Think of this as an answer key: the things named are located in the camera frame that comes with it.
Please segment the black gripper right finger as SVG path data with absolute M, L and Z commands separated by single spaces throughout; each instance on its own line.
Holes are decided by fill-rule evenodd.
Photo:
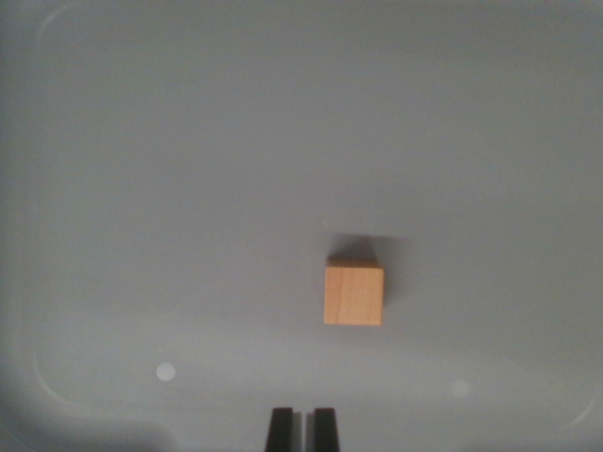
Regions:
M 306 415 L 304 451 L 340 451 L 334 408 L 316 408 Z

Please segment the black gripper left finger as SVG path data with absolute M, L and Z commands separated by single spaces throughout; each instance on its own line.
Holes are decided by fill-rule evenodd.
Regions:
M 302 414 L 291 407 L 274 408 L 265 443 L 266 452 L 302 450 Z

